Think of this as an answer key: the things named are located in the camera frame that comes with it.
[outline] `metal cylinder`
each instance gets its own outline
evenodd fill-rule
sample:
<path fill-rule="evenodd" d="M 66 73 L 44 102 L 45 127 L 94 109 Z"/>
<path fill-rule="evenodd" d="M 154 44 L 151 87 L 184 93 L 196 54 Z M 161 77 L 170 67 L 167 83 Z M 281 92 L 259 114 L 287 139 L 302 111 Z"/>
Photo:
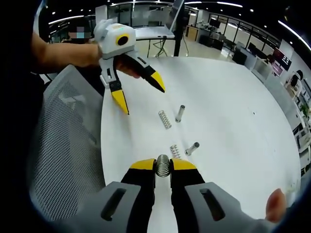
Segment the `metal cylinder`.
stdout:
<path fill-rule="evenodd" d="M 155 173 L 159 177 L 167 177 L 170 172 L 170 160 L 167 155 L 162 154 L 156 160 Z"/>
<path fill-rule="evenodd" d="M 196 149 L 198 149 L 200 144 L 198 142 L 195 142 L 189 149 L 185 150 L 186 155 L 191 155 Z"/>
<path fill-rule="evenodd" d="M 176 122 L 180 122 L 181 121 L 181 117 L 183 116 L 184 110 L 185 110 L 185 106 L 181 105 L 180 108 L 179 108 L 178 115 L 175 118 Z"/>

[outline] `office chair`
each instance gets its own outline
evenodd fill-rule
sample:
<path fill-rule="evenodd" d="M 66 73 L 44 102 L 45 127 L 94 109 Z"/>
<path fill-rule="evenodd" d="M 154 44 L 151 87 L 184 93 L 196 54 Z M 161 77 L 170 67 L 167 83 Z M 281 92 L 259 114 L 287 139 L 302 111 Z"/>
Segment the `office chair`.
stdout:
<path fill-rule="evenodd" d="M 34 206 L 47 221 L 74 216 L 104 186 L 101 159 L 103 97 L 74 66 L 44 92 L 27 181 Z"/>

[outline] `floor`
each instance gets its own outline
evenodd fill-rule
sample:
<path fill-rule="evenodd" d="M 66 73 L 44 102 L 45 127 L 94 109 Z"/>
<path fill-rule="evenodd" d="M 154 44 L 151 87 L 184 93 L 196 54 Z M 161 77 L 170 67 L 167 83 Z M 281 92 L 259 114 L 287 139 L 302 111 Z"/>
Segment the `floor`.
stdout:
<path fill-rule="evenodd" d="M 160 40 L 152 40 L 150 43 L 150 50 L 149 50 L 149 57 L 155 57 L 156 54 L 159 52 L 159 49 L 156 47 L 160 47 L 159 44 Z M 139 53 L 143 56 L 147 56 L 148 54 L 148 47 L 149 47 L 149 40 L 142 40 L 136 42 L 136 48 L 138 49 Z M 167 56 L 173 56 L 175 47 L 175 41 L 174 40 L 167 40 L 164 44 L 164 50 L 166 51 Z M 201 45 L 194 41 L 189 41 L 185 38 L 185 41 L 181 41 L 180 46 L 180 52 L 179 56 L 189 56 L 189 57 L 202 57 L 202 58 L 210 58 L 215 60 L 221 60 L 221 61 L 228 61 L 232 62 L 231 56 L 229 56 L 230 51 L 227 48 L 223 48 L 222 51 L 219 51 L 214 48 L 207 47 L 205 45 Z"/>

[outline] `human arm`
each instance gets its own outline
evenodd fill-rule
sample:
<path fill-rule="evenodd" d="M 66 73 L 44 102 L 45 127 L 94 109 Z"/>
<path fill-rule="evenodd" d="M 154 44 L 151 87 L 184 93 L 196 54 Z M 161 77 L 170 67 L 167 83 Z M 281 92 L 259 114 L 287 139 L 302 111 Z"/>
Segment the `human arm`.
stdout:
<path fill-rule="evenodd" d="M 95 44 L 47 44 L 35 33 L 32 37 L 31 50 L 35 57 L 33 71 L 37 73 L 59 72 L 69 64 L 77 67 L 98 66 L 98 60 L 101 57 L 101 51 Z M 134 78 L 139 78 L 120 59 L 117 61 L 116 69 Z"/>
<path fill-rule="evenodd" d="M 285 85 L 284 85 L 285 88 L 287 88 L 288 85 L 291 84 L 292 78 L 293 78 L 293 77 L 290 77 L 290 78 L 285 82 Z"/>
<path fill-rule="evenodd" d="M 297 91 L 296 91 L 296 96 L 299 97 L 301 90 L 302 90 L 302 83 L 300 80 L 298 80 L 297 86 L 298 87 L 297 87 Z"/>

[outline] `computer monitor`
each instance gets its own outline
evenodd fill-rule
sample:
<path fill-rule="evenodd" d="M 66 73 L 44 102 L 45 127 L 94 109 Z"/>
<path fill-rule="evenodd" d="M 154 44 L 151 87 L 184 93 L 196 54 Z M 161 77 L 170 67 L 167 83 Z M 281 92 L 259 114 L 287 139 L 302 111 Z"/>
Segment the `computer monitor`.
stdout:
<path fill-rule="evenodd" d="M 292 61 L 281 50 L 275 49 L 273 57 L 286 71 L 289 70 Z"/>
<path fill-rule="evenodd" d="M 256 53 L 256 45 L 254 45 L 253 43 L 249 43 L 248 49 L 250 50 L 250 52 L 251 52 L 253 55 L 255 55 L 255 53 Z"/>
<path fill-rule="evenodd" d="M 183 5 L 183 3 L 184 3 L 184 0 L 175 0 L 173 5 L 172 5 L 172 8 L 171 8 L 170 13 L 169 13 L 169 17 L 168 17 L 168 19 L 167 19 L 167 21 L 165 23 L 165 26 L 170 31 L 172 31 L 173 28 L 174 28 L 174 24 L 176 22 L 178 13 L 179 13 L 180 8 Z"/>
<path fill-rule="evenodd" d="M 210 19 L 209 24 L 210 24 L 210 26 L 213 26 L 215 28 L 219 28 L 219 26 L 220 26 L 220 22 L 217 20 L 214 20 L 212 18 Z"/>
<path fill-rule="evenodd" d="M 261 59 L 267 59 L 267 55 L 263 52 L 263 51 L 261 51 L 261 50 L 259 50 L 259 49 L 257 49 L 256 48 L 256 55 L 257 55 L 257 57 L 259 57 L 259 58 L 261 58 Z"/>

